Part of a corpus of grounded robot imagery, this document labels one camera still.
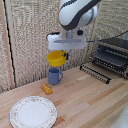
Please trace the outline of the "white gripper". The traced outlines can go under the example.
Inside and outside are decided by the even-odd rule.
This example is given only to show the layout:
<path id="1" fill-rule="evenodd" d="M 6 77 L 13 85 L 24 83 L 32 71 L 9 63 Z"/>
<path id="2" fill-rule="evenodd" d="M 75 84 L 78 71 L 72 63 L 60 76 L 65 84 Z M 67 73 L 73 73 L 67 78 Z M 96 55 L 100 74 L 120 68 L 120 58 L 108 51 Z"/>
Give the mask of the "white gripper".
<path id="1" fill-rule="evenodd" d="M 86 37 L 75 37 L 63 39 L 60 34 L 49 34 L 47 36 L 49 50 L 71 50 L 83 49 L 86 46 Z M 66 52 L 66 60 L 69 60 L 69 53 Z"/>

